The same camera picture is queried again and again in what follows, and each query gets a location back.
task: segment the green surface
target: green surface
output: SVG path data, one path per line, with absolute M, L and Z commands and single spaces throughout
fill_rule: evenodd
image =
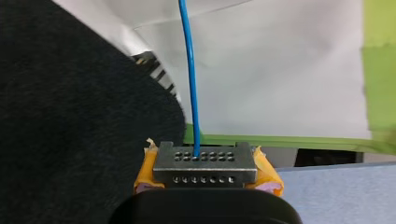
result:
M 365 95 L 373 140 L 201 134 L 201 143 L 233 145 L 247 141 L 264 147 L 341 149 L 396 154 L 396 0 L 364 1 Z M 193 143 L 188 124 L 186 143 Z
M 396 130 L 396 47 L 365 48 L 362 54 L 370 130 Z
M 364 47 L 396 45 L 396 1 L 364 1 Z

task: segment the white paper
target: white paper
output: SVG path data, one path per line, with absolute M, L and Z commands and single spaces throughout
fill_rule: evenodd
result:
M 126 55 L 149 51 L 134 28 L 179 20 L 177 0 L 53 0 Z M 190 16 L 232 7 L 248 0 L 186 0 Z
M 256 0 L 191 18 L 205 134 L 371 138 L 361 0 Z M 180 21 L 136 29 L 191 122 Z
M 180 20 L 177 0 L 105 0 L 110 10 L 131 27 Z M 189 17 L 233 7 L 250 0 L 185 0 Z

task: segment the blue wire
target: blue wire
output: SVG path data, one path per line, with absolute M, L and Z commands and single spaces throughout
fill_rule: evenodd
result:
M 187 62 L 189 64 L 191 112 L 192 112 L 192 125 L 194 132 L 193 154 L 195 157 L 198 157 L 200 151 L 200 132 L 199 132 L 199 120 L 198 120 L 197 90 L 195 84 L 194 51 L 192 49 L 191 30 L 189 23 L 189 15 L 187 14 L 186 1 L 178 0 L 178 7 L 180 9 L 181 21 L 183 23 L 184 39 L 186 41 Z

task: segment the black plastic part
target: black plastic part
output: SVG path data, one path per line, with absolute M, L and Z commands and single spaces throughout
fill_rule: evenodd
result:
M 123 203 L 110 224 L 301 224 L 281 198 L 253 189 L 158 189 Z

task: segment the gray carpet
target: gray carpet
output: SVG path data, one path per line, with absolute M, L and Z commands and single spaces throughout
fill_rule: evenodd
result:
M 107 223 L 179 104 L 50 0 L 0 0 L 0 30 L 0 223 Z

